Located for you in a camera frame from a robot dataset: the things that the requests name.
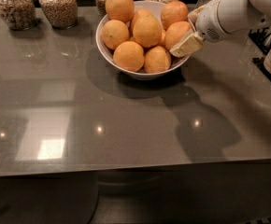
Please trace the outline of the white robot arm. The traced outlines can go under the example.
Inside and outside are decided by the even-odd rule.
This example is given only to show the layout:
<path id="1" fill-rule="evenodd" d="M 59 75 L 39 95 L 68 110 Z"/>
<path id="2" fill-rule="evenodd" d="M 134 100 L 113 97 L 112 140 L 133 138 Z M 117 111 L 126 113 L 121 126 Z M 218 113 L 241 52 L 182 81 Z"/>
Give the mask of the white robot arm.
<path id="1" fill-rule="evenodd" d="M 204 42 L 219 42 L 242 30 L 271 26 L 271 0 L 211 0 L 194 10 L 194 27 L 169 52 L 191 55 Z"/>

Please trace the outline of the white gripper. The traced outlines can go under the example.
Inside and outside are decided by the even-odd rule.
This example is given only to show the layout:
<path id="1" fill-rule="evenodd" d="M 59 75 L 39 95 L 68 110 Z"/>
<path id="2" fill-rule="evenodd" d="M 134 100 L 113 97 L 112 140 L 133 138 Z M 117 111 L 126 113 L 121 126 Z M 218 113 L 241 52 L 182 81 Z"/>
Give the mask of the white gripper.
<path id="1" fill-rule="evenodd" d="M 229 0 L 211 0 L 191 11 L 188 19 L 195 24 L 196 32 L 187 32 L 170 53 L 177 58 L 189 56 L 204 46 L 204 40 L 216 43 L 232 35 L 234 31 L 227 29 L 226 22 L 219 17 L 221 5 L 226 1 Z"/>

